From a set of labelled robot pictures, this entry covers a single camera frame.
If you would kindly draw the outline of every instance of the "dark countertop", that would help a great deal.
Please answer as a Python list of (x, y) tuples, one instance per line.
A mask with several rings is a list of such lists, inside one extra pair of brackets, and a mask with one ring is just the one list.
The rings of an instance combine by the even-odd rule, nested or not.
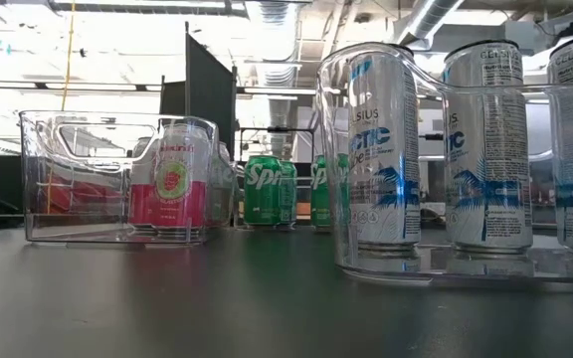
[(0, 357), (374, 356), (573, 357), (573, 293), (358, 282), (303, 231), (147, 250), (0, 231)]

